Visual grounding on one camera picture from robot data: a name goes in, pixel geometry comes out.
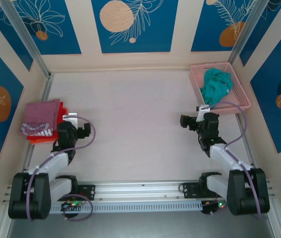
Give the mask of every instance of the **white table surface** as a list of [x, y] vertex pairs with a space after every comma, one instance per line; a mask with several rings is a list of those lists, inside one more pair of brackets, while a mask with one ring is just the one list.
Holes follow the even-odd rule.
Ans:
[[[76, 175], [81, 181], [192, 180], [202, 172], [221, 171], [201, 151], [197, 133], [179, 123], [181, 114], [195, 116], [198, 105], [189, 71], [57, 73], [49, 100], [55, 98], [90, 120], [97, 131], [94, 143], [77, 150], [61, 175]], [[219, 120], [226, 142], [240, 135], [235, 115]], [[77, 146], [90, 139], [79, 140]], [[230, 148], [249, 164], [242, 140]], [[30, 169], [51, 149], [51, 144], [36, 145]]]

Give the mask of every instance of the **gray floor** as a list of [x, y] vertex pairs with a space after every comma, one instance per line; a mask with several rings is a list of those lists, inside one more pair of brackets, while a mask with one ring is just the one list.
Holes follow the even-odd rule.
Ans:
[[270, 238], [269, 220], [235, 217], [228, 209], [205, 216], [201, 212], [94, 214], [83, 222], [61, 215], [30, 223], [14, 220], [8, 238]]

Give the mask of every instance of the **folded clothes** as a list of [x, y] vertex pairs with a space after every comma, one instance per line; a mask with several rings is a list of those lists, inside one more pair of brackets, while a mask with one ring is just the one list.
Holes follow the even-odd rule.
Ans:
[[27, 104], [20, 134], [52, 136], [57, 127], [56, 120], [59, 106], [60, 99]]
[[[56, 123], [57, 125], [59, 125], [60, 123], [64, 122], [63, 120], [63, 116], [67, 115], [68, 111], [66, 108], [63, 107], [63, 102], [60, 102], [60, 107], [59, 107], [59, 111], [57, 114], [57, 120]], [[53, 135], [52, 136], [41, 136], [41, 135], [28, 135], [27, 136], [27, 140], [29, 140], [30, 144], [38, 144], [38, 143], [49, 143], [49, 142], [55, 142], [58, 139], [58, 133], [57, 130], [53, 131]]]
[[213, 105], [218, 103], [224, 96], [229, 94], [233, 87], [230, 77], [230, 73], [216, 68], [211, 68], [205, 72], [204, 87], [201, 88], [205, 104]]

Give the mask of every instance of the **beige wall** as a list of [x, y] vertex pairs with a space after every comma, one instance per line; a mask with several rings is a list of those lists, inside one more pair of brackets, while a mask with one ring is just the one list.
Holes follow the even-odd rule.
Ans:
[[179, 0], [170, 53], [102, 54], [90, 0], [65, 0], [82, 55], [43, 56], [52, 72], [188, 68], [192, 64], [227, 61], [230, 51], [191, 53], [203, 2]]
[[2, 204], [7, 186], [11, 184], [14, 174], [20, 171], [23, 163], [27, 141], [25, 137], [18, 134], [18, 131], [22, 122], [25, 105], [28, 102], [40, 99], [45, 79], [35, 64], [32, 65], [30, 72], [26, 69], [1, 32], [0, 57], [24, 86], [0, 154], [0, 204]]
[[265, 62], [280, 39], [281, 10], [246, 66], [243, 67], [241, 61], [238, 59], [233, 64], [233, 67], [252, 103], [252, 107], [246, 112], [249, 121], [247, 138], [250, 141], [250, 147], [253, 150], [256, 162], [264, 169], [267, 177], [272, 182], [274, 192], [281, 204], [281, 153], [278, 154], [275, 150], [263, 114], [250, 85], [250, 80]]

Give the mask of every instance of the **teal towel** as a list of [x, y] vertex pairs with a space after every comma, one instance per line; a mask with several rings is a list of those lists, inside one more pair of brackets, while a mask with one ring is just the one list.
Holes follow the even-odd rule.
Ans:
[[205, 72], [204, 87], [201, 88], [201, 93], [206, 104], [218, 103], [224, 96], [229, 94], [233, 87], [230, 77], [230, 73], [216, 68], [211, 68]]

